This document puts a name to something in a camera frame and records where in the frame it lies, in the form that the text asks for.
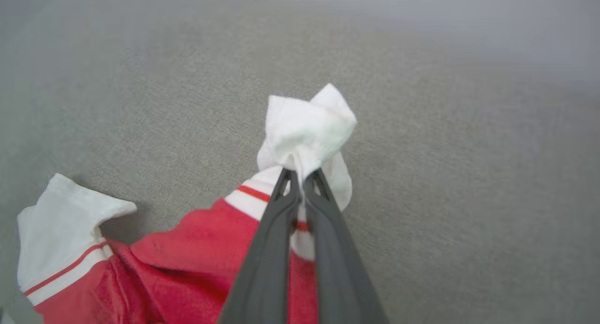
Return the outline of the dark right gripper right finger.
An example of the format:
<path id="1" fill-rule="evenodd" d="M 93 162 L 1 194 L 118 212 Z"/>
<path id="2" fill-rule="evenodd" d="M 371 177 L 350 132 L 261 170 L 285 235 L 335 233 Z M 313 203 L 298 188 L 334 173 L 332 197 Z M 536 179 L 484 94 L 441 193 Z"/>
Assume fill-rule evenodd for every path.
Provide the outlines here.
<path id="1" fill-rule="evenodd" d="M 303 189 L 307 226 L 315 240 L 318 322 L 387 324 L 387 315 L 323 170 L 311 173 Z"/>

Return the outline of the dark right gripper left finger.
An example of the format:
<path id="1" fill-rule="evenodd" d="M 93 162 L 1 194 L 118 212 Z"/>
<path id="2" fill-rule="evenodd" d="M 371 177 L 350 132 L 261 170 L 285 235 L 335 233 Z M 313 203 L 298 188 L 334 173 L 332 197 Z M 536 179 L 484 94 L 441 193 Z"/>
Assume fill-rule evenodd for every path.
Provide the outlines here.
<path id="1" fill-rule="evenodd" d="M 297 174 L 283 169 L 240 267 L 219 324 L 286 324 L 290 240 L 301 201 Z"/>

